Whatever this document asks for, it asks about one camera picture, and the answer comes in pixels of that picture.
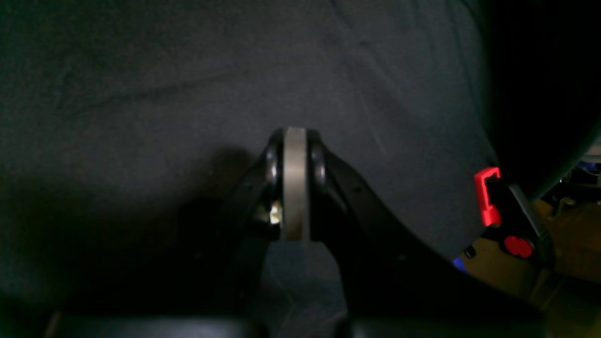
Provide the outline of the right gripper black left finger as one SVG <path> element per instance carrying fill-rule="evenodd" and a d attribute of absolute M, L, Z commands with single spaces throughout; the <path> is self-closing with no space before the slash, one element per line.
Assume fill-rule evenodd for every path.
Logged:
<path fill-rule="evenodd" d="M 279 129 L 258 161 L 175 250 L 87 302 L 56 312 L 49 338 L 264 338 L 242 317 L 273 240 L 309 240 L 309 131 Z"/>

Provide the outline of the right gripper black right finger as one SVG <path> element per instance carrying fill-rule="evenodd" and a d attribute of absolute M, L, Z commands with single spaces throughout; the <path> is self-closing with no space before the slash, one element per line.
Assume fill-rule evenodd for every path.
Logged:
<path fill-rule="evenodd" d="M 308 233 L 338 265 L 337 338 L 545 338 L 541 312 L 459 271 L 308 132 Z"/>

